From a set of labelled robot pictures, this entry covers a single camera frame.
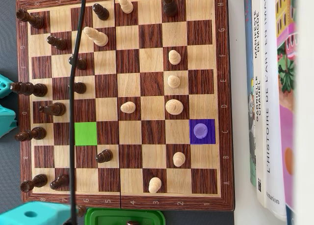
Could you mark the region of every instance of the gray surface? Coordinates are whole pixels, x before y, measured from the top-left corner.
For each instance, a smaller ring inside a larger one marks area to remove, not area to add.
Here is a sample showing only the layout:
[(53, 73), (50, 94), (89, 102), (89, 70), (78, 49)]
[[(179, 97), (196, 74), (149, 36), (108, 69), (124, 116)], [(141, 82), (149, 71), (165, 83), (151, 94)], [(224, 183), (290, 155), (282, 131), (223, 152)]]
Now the gray surface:
[[(0, 74), (18, 81), (15, 0), (0, 0)], [(18, 97), (11, 93), (0, 105), (18, 113)], [(0, 213), (22, 203), (20, 185), (20, 144), (13, 136), (18, 128), (0, 138)], [(233, 212), (163, 211), (167, 225), (233, 225)]]

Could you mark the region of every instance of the black cable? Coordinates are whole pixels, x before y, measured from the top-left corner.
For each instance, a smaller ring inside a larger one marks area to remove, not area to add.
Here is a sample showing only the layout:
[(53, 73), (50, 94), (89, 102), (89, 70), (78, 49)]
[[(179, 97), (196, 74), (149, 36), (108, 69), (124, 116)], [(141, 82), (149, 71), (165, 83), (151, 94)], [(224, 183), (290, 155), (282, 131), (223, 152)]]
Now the black cable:
[(75, 49), (73, 54), (73, 63), (71, 67), (70, 75), (70, 198), (71, 198), (71, 222), (73, 225), (77, 225), (77, 212), (76, 212), (76, 201), (75, 201), (75, 175), (74, 175), (74, 76), (75, 69), (77, 66), (79, 56), (79, 45), (80, 38), (82, 36), (82, 27), (85, 14), (86, 0), (82, 0), (80, 7), (79, 23), (78, 23), (78, 34), (75, 42)]

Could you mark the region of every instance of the green square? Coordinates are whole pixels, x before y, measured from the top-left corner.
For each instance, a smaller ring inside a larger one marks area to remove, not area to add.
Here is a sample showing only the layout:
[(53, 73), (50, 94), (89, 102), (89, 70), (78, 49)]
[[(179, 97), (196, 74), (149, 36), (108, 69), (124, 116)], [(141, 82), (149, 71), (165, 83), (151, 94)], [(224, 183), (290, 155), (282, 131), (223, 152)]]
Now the green square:
[(94, 146), (97, 145), (96, 122), (74, 123), (75, 145)]

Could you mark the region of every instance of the wooden chessboard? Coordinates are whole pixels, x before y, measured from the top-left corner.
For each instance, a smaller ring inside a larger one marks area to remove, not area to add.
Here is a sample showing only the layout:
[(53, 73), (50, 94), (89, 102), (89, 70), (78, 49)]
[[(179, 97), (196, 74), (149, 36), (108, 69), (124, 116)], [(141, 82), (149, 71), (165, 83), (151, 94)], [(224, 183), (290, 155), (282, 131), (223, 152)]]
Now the wooden chessboard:
[[(234, 209), (234, 172), (229, 65), (228, 0), (176, 0), (179, 13), (162, 12), (162, 0), (130, 0), (125, 14), (117, 0), (87, 0), (83, 26), (104, 32), (109, 42), (96, 46), (82, 33), (79, 57), (87, 69), (76, 82), (87, 86), (75, 93), (77, 203), (92, 207), (145, 209)], [(101, 21), (94, 3), (108, 9)], [(41, 105), (61, 102), (69, 107), (68, 84), (77, 35), (80, 0), (16, 0), (16, 8), (44, 18), (42, 29), (16, 21), (19, 81), (43, 83), (44, 97), (19, 96), (21, 131), (41, 126), (43, 140), (21, 142), (21, 181), (46, 174), (49, 183), (69, 168), (69, 112), (48, 116)], [(67, 49), (51, 47), (49, 35), (64, 38)], [(168, 61), (170, 50), (181, 55)], [(180, 78), (172, 89), (167, 78)], [(180, 100), (183, 112), (170, 115), (165, 103)], [(121, 112), (132, 101), (136, 111)], [(196, 124), (208, 127), (204, 139), (193, 134)], [(99, 164), (104, 149), (113, 159)], [(173, 154), (185, 163), (176, 167)], [(152, 177), (162, 186), (148, 191)], [(22, 193), (23, 201), (69, 202), (69, 188), (49, 183)]]

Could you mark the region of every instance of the purple square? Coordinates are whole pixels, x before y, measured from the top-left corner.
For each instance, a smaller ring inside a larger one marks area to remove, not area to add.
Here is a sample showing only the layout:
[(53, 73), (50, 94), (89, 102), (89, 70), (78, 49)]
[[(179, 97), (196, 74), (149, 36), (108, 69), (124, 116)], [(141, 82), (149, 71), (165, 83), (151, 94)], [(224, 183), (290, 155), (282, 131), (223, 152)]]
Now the purple square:
[(190, 120), (191, 144), (215, 144), (215, 119)]

